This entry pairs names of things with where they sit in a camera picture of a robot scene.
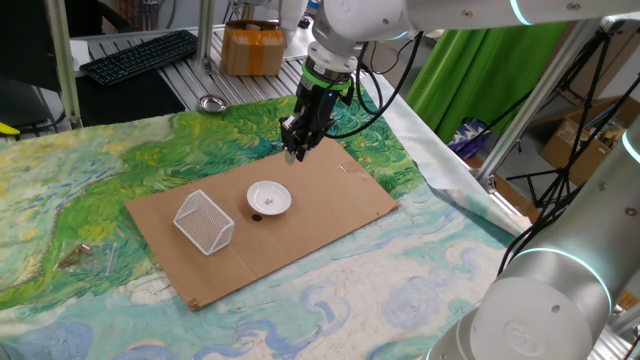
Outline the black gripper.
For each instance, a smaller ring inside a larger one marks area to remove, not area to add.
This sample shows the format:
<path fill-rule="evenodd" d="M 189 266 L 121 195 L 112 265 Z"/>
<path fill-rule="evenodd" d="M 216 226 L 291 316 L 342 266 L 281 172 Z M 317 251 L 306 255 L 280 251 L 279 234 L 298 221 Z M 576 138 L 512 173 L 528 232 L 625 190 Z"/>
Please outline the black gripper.
<path fill-rule="evenodd" d="M 338 83 L 330 89 L 312 82 L 300 82 L 296 90 L 294 115 L 280 120 L 281 142 L 285 162 L 302 162 L 336 123 L 332 111 L 349 83 Z"/>

